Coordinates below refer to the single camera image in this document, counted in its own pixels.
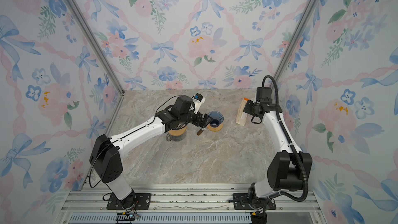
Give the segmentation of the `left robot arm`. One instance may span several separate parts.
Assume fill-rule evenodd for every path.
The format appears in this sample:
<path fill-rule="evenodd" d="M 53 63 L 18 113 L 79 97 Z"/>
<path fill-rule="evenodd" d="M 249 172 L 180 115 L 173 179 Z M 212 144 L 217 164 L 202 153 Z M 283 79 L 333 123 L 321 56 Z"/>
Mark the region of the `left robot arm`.
<path fill-rule="evenodd" d="M 197 93 L 192 97 L 177 95 L 173 105 L 158 108 L 149 120 L 120 134 L 97 137 L 89 159 L 91 168 L 106 184 L 116 199 L 122 201 L 134 195 L 133 189 L 122 176 L 122 158 L 137 146 L 163 135 L 171 130 L 184 128 L 189 124 L 206 128 L 212 118 L 200 113 L 206 98 Z"/>

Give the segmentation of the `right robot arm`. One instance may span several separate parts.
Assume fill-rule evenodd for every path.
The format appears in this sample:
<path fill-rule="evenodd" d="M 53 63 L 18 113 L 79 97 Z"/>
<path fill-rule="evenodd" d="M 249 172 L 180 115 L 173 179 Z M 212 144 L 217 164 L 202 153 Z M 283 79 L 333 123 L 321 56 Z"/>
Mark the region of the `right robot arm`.
<path fill-rule="evenodd" d="M 244 113 L 259 118 L 274 145 L 275 156 L 267 168 L 264 180 L 248 189 L 247 203 L 254 209 L 273 199 L 285 196 L 303 202 L 308 196 L 308 178 L 313 160 L 294 141 L 278 103 L 272 99 L 270 87 L 258 87 L 256 100 L 248 100 Z"/>

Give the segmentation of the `blue glass dripper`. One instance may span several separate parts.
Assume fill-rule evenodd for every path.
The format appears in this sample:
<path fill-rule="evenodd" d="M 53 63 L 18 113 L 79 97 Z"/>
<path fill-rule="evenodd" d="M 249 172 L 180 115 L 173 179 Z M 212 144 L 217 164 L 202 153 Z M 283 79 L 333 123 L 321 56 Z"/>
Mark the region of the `blue glass dripper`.
<path fill-rule="evenodd" d="M 219 127 L 224 122 L 223 114 L 218 111 L 212 111 L 208 113 L 208 116 L 212 119 L 209 123 L 212 128 Z"/>

